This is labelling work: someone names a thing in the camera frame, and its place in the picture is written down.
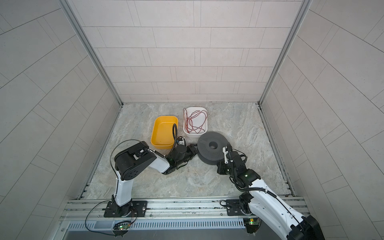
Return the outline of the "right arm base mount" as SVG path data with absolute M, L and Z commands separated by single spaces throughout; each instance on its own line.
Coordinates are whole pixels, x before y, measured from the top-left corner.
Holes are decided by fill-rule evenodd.
M 220 200 L 219 204 L 227 211 L 228 216 L 250 216 L 250 209 L 241 200 Z

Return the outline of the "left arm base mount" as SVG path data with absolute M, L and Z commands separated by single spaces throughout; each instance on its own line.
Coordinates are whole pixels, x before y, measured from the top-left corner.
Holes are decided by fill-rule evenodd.
M 144 217 L 147 205 L 147 201 L 130 201 L 120 207 L 115 200 L 109 201 L 104 209 L 104 218 Z

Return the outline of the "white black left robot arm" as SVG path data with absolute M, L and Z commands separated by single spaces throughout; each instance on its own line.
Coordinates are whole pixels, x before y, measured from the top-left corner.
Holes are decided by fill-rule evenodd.
M 184 142 L 178 137 L 178 127 L 172 126 L 173 146 L 167 155 L 162 155 L 150 149 L 144 141 L 121 151 L 114 157 L 115 173 L 117 176 L 116 192 L 109 203 L 108 209 L 114 211 L 113 215 L 126 216 L 133 208 L 132 189 L 136 178 L 147 167 L 153 168 L 163 175 L 169 175 L 184 167 L 198 153 L 197 145 Z

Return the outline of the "grey perforated cable spool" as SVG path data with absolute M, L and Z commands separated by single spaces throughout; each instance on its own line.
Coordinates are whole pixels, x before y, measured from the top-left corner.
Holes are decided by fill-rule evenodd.
M 227 146 L 228 140 L 217 132 L 207 132 L 198 139 L 197 149 L 200 160 L 208 165 L 217 165 L 224 160 L 223 148 Z

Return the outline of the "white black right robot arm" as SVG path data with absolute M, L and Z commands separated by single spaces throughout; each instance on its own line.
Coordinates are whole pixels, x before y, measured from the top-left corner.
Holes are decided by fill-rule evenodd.
M 307 217 L 284 202 L 267 186 L 261 176 L 246 167 L 243 155 L 232 148 L 223 147 L 224 160 L 218 172 L 230 176 L 231 182 L 242 192 L 240 209 L 246 215 L 255 215 L 266 223 L 282 240 L 324 240 L 318 221 Z

